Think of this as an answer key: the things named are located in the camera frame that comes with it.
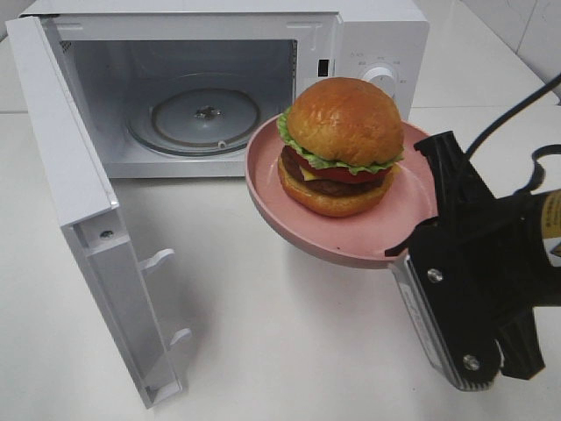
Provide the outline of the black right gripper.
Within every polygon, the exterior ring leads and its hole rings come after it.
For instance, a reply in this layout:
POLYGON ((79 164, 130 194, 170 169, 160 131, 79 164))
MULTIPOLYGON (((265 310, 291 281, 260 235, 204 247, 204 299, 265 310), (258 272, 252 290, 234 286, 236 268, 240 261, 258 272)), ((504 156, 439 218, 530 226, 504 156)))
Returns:
POLYGON ((518 191, 495 198, 452 131, 418 141, 428 162, 437 215, 419 223, 397 246, 425 265, 462 278, 499 342, 507 377, 530 380, 545 368, 533 308, 560 304, 560 192, 518 191))

